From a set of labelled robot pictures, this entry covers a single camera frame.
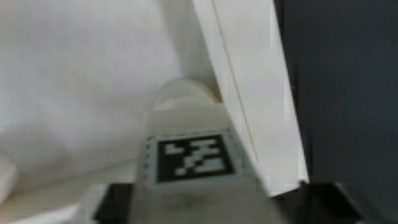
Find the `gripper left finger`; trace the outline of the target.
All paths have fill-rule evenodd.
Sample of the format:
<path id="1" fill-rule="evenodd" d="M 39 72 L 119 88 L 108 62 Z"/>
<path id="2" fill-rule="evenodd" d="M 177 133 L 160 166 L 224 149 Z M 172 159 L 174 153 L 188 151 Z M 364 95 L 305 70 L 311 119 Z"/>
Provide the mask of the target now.
<path id="1" fill-rule="evenodd" d="M 112 183 L 92 215 L 96 224 L 128 224 L 135 185 Z"/>

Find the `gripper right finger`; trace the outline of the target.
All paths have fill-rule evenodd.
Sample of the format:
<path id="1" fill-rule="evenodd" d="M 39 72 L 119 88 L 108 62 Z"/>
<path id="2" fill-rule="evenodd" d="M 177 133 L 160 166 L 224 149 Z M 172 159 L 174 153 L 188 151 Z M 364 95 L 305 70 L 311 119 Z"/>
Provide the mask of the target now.
<path id="1" fill-rule="evenodd" d="M 298 183 L 271 197 L 287 224 L 380 224 L 380 215 L 339 183 Z"/>

